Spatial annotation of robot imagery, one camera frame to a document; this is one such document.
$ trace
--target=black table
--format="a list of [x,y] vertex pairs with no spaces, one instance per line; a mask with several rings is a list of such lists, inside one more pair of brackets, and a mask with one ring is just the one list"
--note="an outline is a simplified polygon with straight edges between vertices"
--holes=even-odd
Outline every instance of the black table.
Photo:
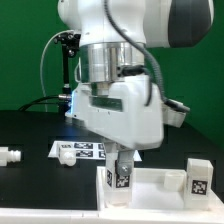
[[[0,111],[0,147],[21,150],[21,163],[0,167],[0,207],[96,210],[96,166],[104,161],[77,160],[66,167],[48,159],[55,140],[100,142],[100,136],[77,128],[56,113]],[[159,149],[140,152],[135,167],[186,169],[188,158],[214,166],[212,189],[224,201],[224,152],[190,125],[165,127]]]

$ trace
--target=black metal stand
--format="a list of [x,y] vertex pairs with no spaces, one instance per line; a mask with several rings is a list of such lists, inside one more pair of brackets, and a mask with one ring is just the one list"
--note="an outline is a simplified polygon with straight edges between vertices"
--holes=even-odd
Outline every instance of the black metal stand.
[[[62,56],[63,56],[63,83],[64,86],[62,88],[63,94],[71,94],[72,90],[69,83],[69,66],[68,66],[68,59],[74,58],[79,51],[79,41],[80,41],[80,34],[73,34],[73,33],[63,33],[58,35],[54,42],[57,44],[61,42],[62,45]],[[68,101],[64,101],[63,104],[59,105],[58,112],[65,113],[70,109],[70,105]]]

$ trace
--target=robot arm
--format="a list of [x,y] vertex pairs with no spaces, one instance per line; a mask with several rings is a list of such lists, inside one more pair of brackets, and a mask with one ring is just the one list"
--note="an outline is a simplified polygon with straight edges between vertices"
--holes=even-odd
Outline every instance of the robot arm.
[[[59,1],[58,12],[68,27],[82,30],[81,19],[86,14],[80,15],[78,0]],[[146,46],[194,46],[207,34],[213,19],[213,0],[146,0],[143,21]]]
[[[193,46],[213,21],[212,0],[107,2],[121,32],[141,49],[145,45]],[[59,0],[61,19],[82,33],[81,78],[66,116],[106,138],[106,175],[113,180],[119,176],[132,179],[134,150],[157,148],[162,143],[161,101],[165,101],[161,86],[145,75],[147,55],[114,29],[104,6],[103,0]],[[178,109],[175,102],[169,104]],[[127,191],[115,186],[105,184],[107,200],[112,204],[127,202],[130,197],[125,195],[131,186]]]

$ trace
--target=white connector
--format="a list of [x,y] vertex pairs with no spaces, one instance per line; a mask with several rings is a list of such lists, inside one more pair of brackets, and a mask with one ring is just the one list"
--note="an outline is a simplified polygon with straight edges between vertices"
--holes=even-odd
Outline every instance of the white connector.
[[8,147],[0,147],[0,166],[7,166],[8,162],[20,162],[21,152],[9,151]]

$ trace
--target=green wall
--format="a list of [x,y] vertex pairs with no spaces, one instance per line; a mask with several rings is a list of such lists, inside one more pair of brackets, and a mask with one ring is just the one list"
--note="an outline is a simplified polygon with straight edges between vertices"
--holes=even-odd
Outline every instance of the green wall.
[[[16,110],[42,97],[39,64],[43,48],[50,37],[67,28],[57,15],[57,0],[0,4],[0,109]],[[224,149],[223,12],[224,0],[215,0],[212,30],[196,47],[153,49],[152,53],[161,64],[167,96],[190,106],[187,122]],[[75,63],[70,63],[71,71]],[[44,66],[48,95],[61,92],[61,74],[61,47],[52,44]]]

